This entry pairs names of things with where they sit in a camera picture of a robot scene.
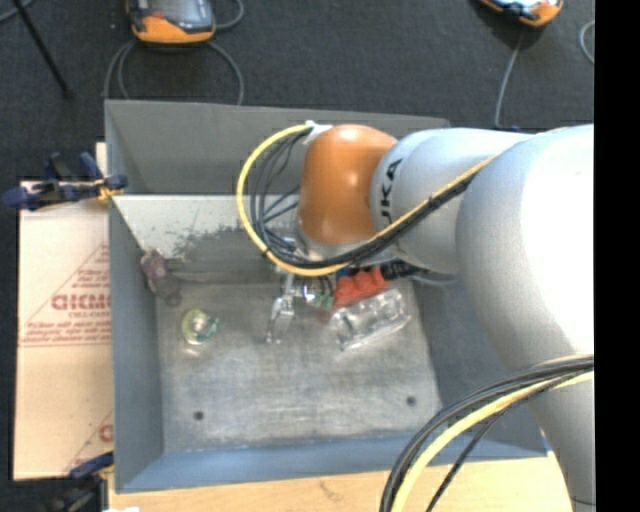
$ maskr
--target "red object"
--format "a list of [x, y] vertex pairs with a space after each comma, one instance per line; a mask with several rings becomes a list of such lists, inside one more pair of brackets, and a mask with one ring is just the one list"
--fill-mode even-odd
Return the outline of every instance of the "red object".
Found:
[[336, 282], [334, 308], [352, 306], [386, 290], [389, 283], [382, 277], [380, 268], [359, 270], [353, 276], [342, 276]]

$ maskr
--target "wooden table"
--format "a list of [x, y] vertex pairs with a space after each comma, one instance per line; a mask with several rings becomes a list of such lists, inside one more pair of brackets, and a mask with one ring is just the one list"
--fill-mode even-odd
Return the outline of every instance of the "wooden table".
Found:
[[[429, 467], [405, 512], [424, 512], [448, 466]], [[388, 472], [223, 485], [162, 492], [115, 494], [109, 476], [109, 505], [140, 512], [377, 512]], [[468, 462], [440, 499], [447, 512], [570, 512], [564, 480], [553, 455]]]

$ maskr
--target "orange device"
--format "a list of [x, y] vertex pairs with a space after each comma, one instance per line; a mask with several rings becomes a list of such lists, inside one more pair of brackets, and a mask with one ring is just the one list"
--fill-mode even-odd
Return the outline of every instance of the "orange device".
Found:
[[134, 35], [148, 44], [196, 44], [215, 31], [210, 0], [128, 0], [127, 12]]
[[514, 16], [532, 27], [541, 27], [555, 18], [563, 0], [480, 0], [492, 9]]

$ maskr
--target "black floor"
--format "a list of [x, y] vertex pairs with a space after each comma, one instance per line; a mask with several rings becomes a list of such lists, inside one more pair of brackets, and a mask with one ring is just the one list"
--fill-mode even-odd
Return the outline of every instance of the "black floor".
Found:
[[[64, 99], [21, 19], [0, 21], [0, 191], [42, 174], [53, 151], [69, 161], [104, 135], [104, 79], [131, 39], [123, 0], [35, 0], [28, 12], [74, 93]], [[12, 7], [0, 0], [2, 13]], [[214, 2], [219, 20], [232, 0]], [[246, 16], [215, 37], [241, 68], [245, 105], [346, 109], [447, 118], [494, 128], [500, 84], [520, 40], [499, 123], [536, 131], [594, 121], [594, 65], [579, 44], [595, 1], [565, 2], [543, 30], [498, 18], [477, 0], [246, 0]], [[584, 33], [594, 51], [595, 26]], [[237, 81], [209, 49], [135, 48], [124, 68], [131, 97], [234, 103]], [[111, 93], [120, 97], [114, 80]], [[0, 212], [0, 511], [28, 512], [64, 486], [12, 483], [16, 222]]]

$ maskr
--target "black wire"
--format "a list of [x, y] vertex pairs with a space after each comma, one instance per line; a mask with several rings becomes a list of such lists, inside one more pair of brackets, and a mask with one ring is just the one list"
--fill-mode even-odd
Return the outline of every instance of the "black wire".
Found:
[[453, 466], [451, 466], [451, 469], [449, 470], [449, 472], [447, 473], [447, 475], [445, 476], [444, 480], [442, 481], [442, 483], [440, 484], [440, 487], [438, 487], [438, 490], [435, 492], [435, 494], [433, 495], [433, 497], [431, 498], [431, 501], [429, 502], [429, 505], [427, 506], [425, 512], [432, 512], [434, 507], [437, 505], [438, 500], [442, 497], [442, 495], [444, 494], [444, 491], [447, 490], [447, 488], [449, 487], [449, 485], [451, 484], [451, 482], [453, 481], [454, 477], [458, 474], [458, 471], [460, 471], [460, 468], [462, 468], [462, 465], [464, 464], [464, 461], [467, 459], [467, 457], [471, 454], [471, 452], [473, 451], [473, 449], [476, 447], [476, 445], [480, 442], [480, 440], [485, 436], [485, 434], [487, 432], [489, 432], [489, 430], [491, 430], [491, 428], [498, 422], [498, 420], [504, 416], [506, 414], [506, 410], [505, 411], [501, 411], [499, 414], [495, 414], [493, 416], [491, 416], [483, 425], [482, 427], [475, 433], [475, 435], [473, 436], [473, 438], [471, 439], [471, 441], [469, 441], [469, 443], [467, 444], [467, 446], [464, 448], [464, 450], [462, 450], [462, 452], [460, 453], [460, 455], [458, 456], [458, 458], [456, 459], [456, 461], [454, 462]]
[[[33, 2], [35, 2], [35, 0], [24, 0], [22, 2], [22, 7], [29, 7]], [[18, 14], [18, 9], [16, 9], [15, 7], [12, 7], [11, 9], [3, 12], [2, 14], [0, 14], [0, 23], [10, 20], [16, 14]]]
[[382, 250], [386, 249], [389, 245], [394, 243], [400, 236], [404, 235], [407, 231], [413, 228], [419, 221], [424, 219], [427, 215], [437, 210], [440, 206], [442, 206], [447, 201], [453, 199], [454, 197], [457, 197], [462, 192], [464, 192], [464, 190], [466, 190], [466, 188], [469, 186], [469, 184], [471, 183], [471, 180], [474, 177], [473, 175], [469, 176], [466, 179], [461, 180], [460, 183], [458, 183], [455, 187], [451, 187], [451, 189], [449, 189], [447, 192], [440, 195], [439, 197], [437, 198], [432, 197], [430, 201], [428, 201], [421, 208], [419, 208], [412, 215], [410, 215], [409, 218], [407, 218], [404, 222], [400, 223], [399, 225], [391, 229], [386, 234], [379, 236], [372, 242], [367, 242], [365, 244], [360, 245], [359, 247], [356, 247], [355, 249], [349, 250], [347, 252], [344, 252], [342, 254], [339, 254], [331, 258], [311, 261], [307, 258], [301, 258], [299, 255], [294, 256], [289, 252], [286, 252], [286, 253], [282, 252], [279, 250], [279, 247], [270, 243], [269, 239], [264, 236], [264, 231], [262, 226], [262, 222], [264, 219], [264, 209], [263, 209], [263, 206], [260, 206], [260, 205], [264, 205], [264, 197], [266, 196], [266, 193], [268, 192], [269, 186], [272, 183], [273, 179], [275, 179], [275, 177], [277, 177], [277, 175], [284, 170], [284, 165], [286, 165], [286, 162], [285, 162], [285, 164], [283, 164], [278, 169], [276, 175], [273, 177], [270, 177], [271, 173], [273, 172], [273, 167], [275, 165], [273, 159], [280, 158], [280, 156], [282, 155], [282, 152], [285, 151], [285, 149], [288, 151], [288, 154], [290, 154], [290, 151], [293, 145], [298, 140], [300, 140], [303, 136], [307, 135], [310, 131], [311, 131], [311, 128], [309, 128], [309, 130], [303, 130], [302, 132], [286, 137], [284, 141], [280, 143], [280, 146], [275, 151], [275, 153], [271, 152], [267, 156], [267, 158], [265, 158], [265, 160], [263, 160], [263, 162], [258, 165], [258, 168], [256, 169], [256, 175], [257, 175], [256, 188], [255, 188], [255, 192], [251, 195], [252, 223], [256, 228], [256, 234], [262, 240], [262, 242], [266, 245], [267, 249], [271, 253], [273, 253], [275, 256], [277, 256], [279, 259], [281, 259], [285, 263], [295, 265], [298, 268], [316, 269], [316, 268], [323, 268], [323, 267], [328, 267], [333, 265], [353, 264], [378, 254]]
[[[133, 50], [133, 48], [136, 46], [136, 42], [137, 41], [134, 39], [122, 45], [116, 51], [115, 55], [111, 59], [111, 62], [109, 63], [109, 67], [107, 68], [107, 74], [105, 76], [105, 81], [103, 84], [102, 95], [105, 99], [109, 98], [111, 93], [111, 80], [113, 77], [114, 70], [116, 70], [116, 77], [118, 81], [118, 88], [120, 90], [120, 94], [122, 95], [123, 98], [130, 99], [129, 91], [127, 90], [127, 87], [124, 84], [124, 66], [127, 62], [127, 59], [129, 58], [131, 50]], [[231, 57], [231, 55], [229, 55], [218, 44], [214, 43], [213, 41], [207, 41], [206, 46], [212, 49], [213, 51], [215, 51], [216, 53], [218, 53], [233, 71], [236, 77], [236, 80], [238, 82], [238, 98], [236, 100], [236, 105], [242, 105], [242, 103], [244, 102], [244, 96], [245, 96], [245, 84], [244, 84], [244, 77], [242, 76], [242, 71], [240, 70], [240, 67], [235, 62], [235, 60]]]
[[500, 112], [502, 110], [502, 100], [504, 99], [504, 92], [507, 89], [507, 84], [509, 83], [509, 78], [511, 77], [511, 71], [513, 70], [513, 65], [516, 62], [516, 58], [518, 57], [518, 53], [520, 53], [520, 47], [522, 46], [522, 41], [524, 39], [524, 34], [526, 32], [526, 28], [522, 29], [520, 32], [520, 36], [518, 37], [518, 42], [516, 43], [513, 52], [511, 53], [511, 57], [509, 58], [509, 62], [507, 67], [502, 75], [502, 80], [500, 81], [500, 89], [498, 91], [498, 98], [496, 99], [496, 108], [493, 116], [493, 127], [496, 130], [504, 130], [504, 127], [500, 123]]
[[282, 201], [295, 194], [300, 190], [300, 185], [296, 185], [290, 190], [287, 190], [284, 194], [282, 194], [278, 199], [276, 199], [273, 203], [271, 203], [267, 209], [264, 211], [264, 214], [267, 215], [271, 210], [273, 210], [276, 206], [278, 206]]
[[531, 369], [516, 372], [506, 378], [480, 388], [459, 399], [451, 406], [442, 409], [412, 438], [396, 460], [385, 485], [380, 503], [380, 512], [389, 512], [391, 510], [395, 494], [416, 454], [420, 451], [425, 440], [443, 424], [446, 424], [449, 420], [458, 419], [473, 407], [483, 405], [500, 396], [521, 389], [524, 386], [542, 383], [556, 377], [563, 377], [571, 372], [590, 371], [593, 370], [593, 368], [593, 355], [572, 358], [568, 361], [546, 363]]
[[290, 212], [291, 210], [293, 210], [297, 206], [298, 206], [298, 202], [297, 201], [295, 203], [291, 203], [289, 206], [285, 206], [281, 210], [278, 210], [277, 212], [272, 213], [271, 215], [264, 217], [262, 219], [262, 222], [267, 224], [268, 222], [271, 222], [273, 219], [277, 219], [278, 217], [284, 215], [285, 213]]
[[266, 229], [265, 200], [267, 194], [269, 193], [269, 189], [273, 185], [275, 179], [280, 176], [286, 169], [291, 157], [291, 152], [296, 142], [304, 137], [310, 130], [311, 128], [309, 128], [309, 130], [304, 130], [301, 133], [293, 134], [292, 136], [287, 137], [275, 151], [272, 151], [267, 155], [267, 157], [263, 160], [263, 162], [257, 169], [254, 192], [250, 196], [251, 220], [258, 236], [271, 250], [277, 252], [278, 254], [286, 254], [286, 258], [289, 261], [295, 261], [296, 264], [303, 263], [304, 259], [293, 254], [295, 248], [286, 249], [286, 252], [281, 252], [280, 248], [282, 247], [282, 244], [278, 245], [271, 243], [274, 237], [274, 233], [271, 230]]
[[242, 0], [234, 0], [234, 2], [238, 6], [238, 14], [231, 21], [227, 23], [223, 23], [221, 25], [216, 25], [216, 32], [224, 32], [227, 30], [231, 30], [233, 27], [235, 27], [238, 23], [242, 21], [242, 18], [244, 18], [245, 8]]

